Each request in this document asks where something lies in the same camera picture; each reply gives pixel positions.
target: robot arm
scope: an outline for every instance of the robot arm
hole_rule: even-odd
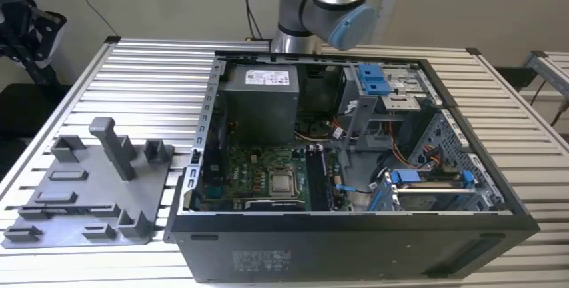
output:
[[[362,40],[374,17],[375,10],[365,0],[280,0],[270,51],[318,53],[319,39],[347,50]]]

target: metal frame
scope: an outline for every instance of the metal frame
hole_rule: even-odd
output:
[[[0,183],[0,229],[17,213],[6,205],[25,202],[29,187],[38,183],[52,156],[44,154],[53,136],[82,132],[96,113],[121,117],[118,128],[170,140],[176,146],[162,208],[153,241],[144,246],[0,250],[0,283],[26,287],[120,287],[193,285],[177,245],[164,244],[160,230],[180,176],[189,163],[190,128],[200,108],[193,86],[206,81],[208,58],[214,50],[268,51],[266,43],[192,42],[122,39],[106,44],[77,80],[64,102],[40,130],[9,176]],[[539,222],[541,232],[523,245],[486,264],[462,281],[411,281],[405,285],[467,288],[561,288],[569,284],[569,175],[567,146],[521,100],[491,66],[465,49],[361,46],[347,52],[322,47],[325,54],[427,59],[458,104],[474,132],[499,166],[517,195]],[[306,283],[309,287],[397,287],[399,283],[353,281]]]
[[[569,53],[531,51],[525,67],[531,68],[569,99]]]

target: connector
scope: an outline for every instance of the connector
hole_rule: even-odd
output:
[[[335,189],[343,190],[343,191],[355,191],[355,188],[345,186],[345,185],[338,185],[338,184],[335,184]]]

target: blue latch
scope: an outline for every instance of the blue latch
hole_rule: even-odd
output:
[[[378,65],[361,64],[357,68],[357,77],[362,83],[365,93],[367,95],[386,96],[391,91],[391,86],[389,86],[389,82],[385,79],[381,67]]]
[[[474,175],[469,170],[462,171],[462,178],[463,178],[463,187],[471,188],[474,186]]]
[[[391,175],[391,183],[398,183],[401,181],[399,174],[395,171],[393,171],[390,175]]]
[[[395,170],[391,173],[393,183],[419,183],[421,176],[415,170]]]

